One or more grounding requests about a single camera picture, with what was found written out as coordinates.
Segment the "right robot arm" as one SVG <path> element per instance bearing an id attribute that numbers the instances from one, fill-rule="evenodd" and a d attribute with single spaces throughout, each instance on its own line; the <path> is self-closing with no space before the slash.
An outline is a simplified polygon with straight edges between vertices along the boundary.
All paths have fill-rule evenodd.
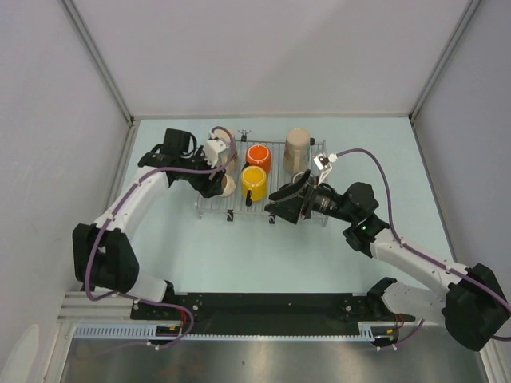
<path id="1" fill-rule="evenodd" d="M 388 263 L 422 284 L 413 288 L 392 278 L 381 280 L 368 300 L 368 310 L 378 320 L 408 314 L 443 325 L 459 344 L 480 351 L 510 318 L 510 304 L 487 266 L 468 267 L 414 249 L 375 214 L 378 201 L 369 184 L 357 182 L 339 194 L 305 171 L 296 182 L 270 194 L 269 200 L 265 211 L 289 223 L 298 223 L 311 212 L 348 223 L 343 236 L 354 251 Z"/>

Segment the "dark grey mug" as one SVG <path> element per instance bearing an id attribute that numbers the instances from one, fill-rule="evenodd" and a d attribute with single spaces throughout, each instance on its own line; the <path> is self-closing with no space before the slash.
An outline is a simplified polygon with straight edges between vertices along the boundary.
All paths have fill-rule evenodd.
<path id="1" fill-rule="evenodd" d="M 296 184 L 298 185 L 301 185 L 304 183 L 305 180 L 307 180 L 308 178 L 310 177 L 310 172 L 309 171 L 306 171 L 306 172 L 297 172 L 295 173 L 292 177 L 291 177 L 291 180 L 289 182 L 287 182 L 286 184 L 284 184 L 283 186 L 281 186 L 279 188 L 279 190 L 283 190 L 284 188 L 289 188 L 291 186 L 295 186 Z"/>

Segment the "beige patterned mug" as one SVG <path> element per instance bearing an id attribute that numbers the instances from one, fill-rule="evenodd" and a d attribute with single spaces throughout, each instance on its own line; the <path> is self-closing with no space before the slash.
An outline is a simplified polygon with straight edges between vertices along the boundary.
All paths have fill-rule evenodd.
<path id="1" fill-rule="evenodd" d="M 304 172 L 309 166 L 311 135 L 305 128 L 293 128 L 287 133 L 283 166 L 287 172 Z"/>

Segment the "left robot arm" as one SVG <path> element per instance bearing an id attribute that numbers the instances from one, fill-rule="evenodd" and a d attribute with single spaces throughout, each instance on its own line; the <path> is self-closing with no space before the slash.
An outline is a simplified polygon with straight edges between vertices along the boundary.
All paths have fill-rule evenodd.
<path id="1" fill-rule="evenodd" d="M 213 128 L 202 145 L 190 132 L 167 129 L 163 142 L 139 159 L 130 186 L 91 224 L 73 229 L 74 272 L 87 297 L 101 300 L 93 288 L 104 288 L 105 297 L 118 293 L 149 304 L 158 318 L 171 317 L 176 309 L 173 284 L 141 271 L 131 239 L 151 206 L 175 182 L 188 182 L 204 198 L 227 195 L 226 168 L 235 154 L 236 140 L 224 127 Z"/>

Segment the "beige floral mug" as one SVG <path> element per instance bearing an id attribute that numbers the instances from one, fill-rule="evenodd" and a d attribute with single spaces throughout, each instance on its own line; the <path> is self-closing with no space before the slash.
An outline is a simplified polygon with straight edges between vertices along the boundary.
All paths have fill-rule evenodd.
<path id="1" fill-rule="evenodd" d="M 214 128 L 212 130 L 212 136 L 223 141 L 226 145 L 226 148 L 218 155 L 217 165 L 225 165 L 228 160 L 230 160 L 224 170 L 227 174 L 232 174 L 238 164 L 238 152 L 236 144 L 232 145 L 231 141 L 231 139 L 236 139 L 235 132 L 231 128 L 225 128 L 224 130 L 220 128 Z"/>

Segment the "stainless steel cup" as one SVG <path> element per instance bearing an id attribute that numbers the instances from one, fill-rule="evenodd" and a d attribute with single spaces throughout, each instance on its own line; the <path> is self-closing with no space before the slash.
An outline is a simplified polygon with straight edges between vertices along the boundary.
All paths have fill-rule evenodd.
<path id="1" fill-rule="evenodd" d="M 234 179 L 229 175 L 229 174 L 225 174 L 223 179 L 222 179 L 222 182 L 221 182 L 221 186 L 222 186 L 222 193 L 221 193 L 221 197 L 229 197 L 236 189 L 236 183 L 234 181 Z"/>

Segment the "orange mug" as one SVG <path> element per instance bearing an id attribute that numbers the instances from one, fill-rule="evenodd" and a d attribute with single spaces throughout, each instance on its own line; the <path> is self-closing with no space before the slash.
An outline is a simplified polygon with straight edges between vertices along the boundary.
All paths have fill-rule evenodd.
<path id="1" fill-rule="evenodd" d="M 267 174 L 271 172 L 271 150 L 264 144 L 251 145 L 245 155 L 246 162 L 262 168 Z"/>

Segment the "yellow mug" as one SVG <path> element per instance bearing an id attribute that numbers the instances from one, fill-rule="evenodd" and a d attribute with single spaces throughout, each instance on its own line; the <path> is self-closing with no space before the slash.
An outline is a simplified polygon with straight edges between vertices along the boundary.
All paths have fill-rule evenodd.
<path id="1" fill-rule="evenodd" d="M 246 207 L 262 201 L 267 194 L 267 173 L 259 166 L 250 165 L 240 173 L 241 194 Z"/>

